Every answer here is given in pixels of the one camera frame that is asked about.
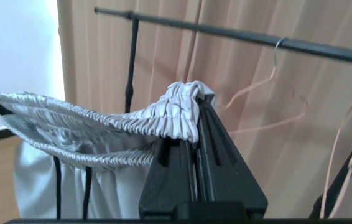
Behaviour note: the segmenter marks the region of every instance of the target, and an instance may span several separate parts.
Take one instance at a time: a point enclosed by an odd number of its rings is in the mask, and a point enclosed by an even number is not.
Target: wire hanger
[[[275,73],[276,73],[276,68],[277,68],[277,49],[278,49],[278,46],[282,43],[282,41],[284,40],[285,38],[282,38],[280,39],[277,44],[276,44],[276,47],[274,47],[274,67],[271,71],[271,74],[269,77],[261,80],[261,81],[258,81],[250,86],[247,86],[246,88],[243,88],[242,90],[239,90],[236,94],[234,94],[234,96],[231,98],[231,100],[229,101],[229,103],[225,106],[218,106],[218,108],[220,110],[227,110],[232,104],[233,102],[235,101],[235,99],[243,94],[246,94],[248,93],[249,91],[267,83],[267,82],[275,82],[275,83],[278,83],[280,85],[283,85],[287,88],[290,88],[292,90],[292,97],[295,96],[296,92],[295,92],[295,88],[292,87],[291,85],[288,85],[288,84],[285,84],[285,83],[281,83],[277,78],[274,77]],[[269,129],[269,128],[274,128],[274,127],[277,127],[277,126],[281,126],[281,125],[284,125],[284,124],[287,124],[287,123],[290,123],[290,122],[293,122],[293,121],[296,121],[300,118],[302,118],[303,116],[306,115],[306,112],[307,112],[307,108],[308,108],[308,102],[306,100],[306,98],[304,96],[302,96],[301,94],[296,94],[298,96],[298,98],[300,98],[303,102],[304,102],[304,106],[303,106],[303,112],[300,113],[298,116],[295,116],[293,118],[289,118],[289,119],[285,119],[283,121],[279,121],[279,122],[276,122],[276,123],[272,123],[272,124],[268,124],[268,125],[265,125],[265,126],[260,126],[260,127],[256,127],[256,128],[246,128],[246,129],[240,129],[240,130],[237,130],[237,131],[229,131],[228,133],[229,134],[236,134],[236,133],[243,133],[243,132],[248,132],[248,131],[258,131],[258,130],[263,130],[263,129]]]
[[[338,128],[338,132],[336,134],[335,141],[333,143],[331,156],[330,156],[330,162],[328,164],[328,169],[327,169],[327,176],[325,177],[324,193],[323,193],[323,198],[322,198],[322,201],[321,201],[321,209],[320,209],[320,218],[324,218],[325,217],[325,202],[327,201],[328,183],[329,183],[329,180],[330,180],[331,166],[332,166],[332,161],[333,161],[333,155],[334,155],[335,149],[336,149],[336,144],[338,142],[340,132],[341,132],[342,128],[345,127],[347,119],[348,119],[351,111],[352,111],[352,105],[351,105],[350,109],[348,110],[345,118],[343,118],[343,121],[341,122],[341,124],[340,124],[340,126]],[[346,190],[347,190],[348,185],[350,183],[351,176],[352,176],[352,156],[351,156],[349,164],[348,164],[348,173],[346,174],[345,181],[343,182],[342,188],[341,188],[341,190],[340,190],[340,192],[338,194],[338,197],[336,198],[335,205],[332,208],[332,211],[331,211],[331,213],[329,215],[329,218],[334,218],[335,217],[336,212],[338,211],[338,209],[339,209],[339,207],[340,207],[340,205],[342,203],[343,197],[346,194]]]

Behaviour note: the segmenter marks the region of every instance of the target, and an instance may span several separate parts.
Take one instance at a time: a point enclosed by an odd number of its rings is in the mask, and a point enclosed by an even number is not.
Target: white fabric
[[[24,140],[14,165],[20,217],[55,218],[57,156],[62,218],[82,217],[86,166],[93,171],[88,218],[139,218],[156,140],[197,142],[196,98],[204,95],[214,93],[202,82],[176,82],[146,109],[101,114],[32,93],[0,93],[0,104],[14,112],[2,117],[4,124]]]

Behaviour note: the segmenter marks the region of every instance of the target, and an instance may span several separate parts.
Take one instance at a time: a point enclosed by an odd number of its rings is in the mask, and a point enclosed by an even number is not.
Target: curtain fold
[[[350,0],[66,0],[59,10],[67,4],[72,9],[60,15],[66,99],[104,113],[124,110],[132,32],[130,21],[96,15],[95,6],[352,48]],[[273,54],[271,47],[140,22],[132,110],[157,101],[175,81],[203,81],[226,105],[271,74]],[[283,50],[277,61],[278,83],[217,109],[269,199],[266,217],[304,218],[322,193],[333,140],[352,105],[352,63]],[[304,107],[297,94],[309,105],[302,119],[238,132],[297,116]],[[336,150],[332,178],[352,150],[352,116]],[[337,216],[352,217],[352,184]]]

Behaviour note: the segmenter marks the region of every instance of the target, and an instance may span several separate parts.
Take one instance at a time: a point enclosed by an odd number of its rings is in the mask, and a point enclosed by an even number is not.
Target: horizontal bar
[[[133,11],[118,11],[112,9],[95,8],[97,14],[107,14],[113,16],[121,16],[125,19],[133,20],[138,19],[140,21],[146,21],[155,24],[162,24],[165,26],[177,27],[181,29],[188,29],[198,31],[211,35],[218,35],[223,37],[229,37],[233,39],[243,40],[252,42],[255,44],[262,44],[275,47],[278,41],[282,37],[258,34],[249,31],[236,30],[236,29],[225,29],[220,27],[213,27],[203,24],[194,24],[191,22],[177,21],[173,19],[166,19],[157,16],[147,16],[138,14]],[[278,48],[287,49],[294,52],[301,52],[311,55],[322,56],[326,58],[332,58],[337,60],[343,60],[346,62],[352,62],[352,49],[344,47],[334,47],[327,44],[316,44],[312,42],[294,40],[294,39],[283,39],[282,43],[279,44]]]

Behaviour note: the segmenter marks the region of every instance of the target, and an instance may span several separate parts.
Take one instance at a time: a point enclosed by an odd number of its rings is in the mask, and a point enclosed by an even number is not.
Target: drawstring
[[[82,211],[83,220],[88,219],[90,187],[91,187],[91,167],[86,167],[85,197],[83,198],[83,211]]]
[[[54,164],[56,166],[56,219],[62,218],[62,170],[60,168],[60,161],[53,156]]]

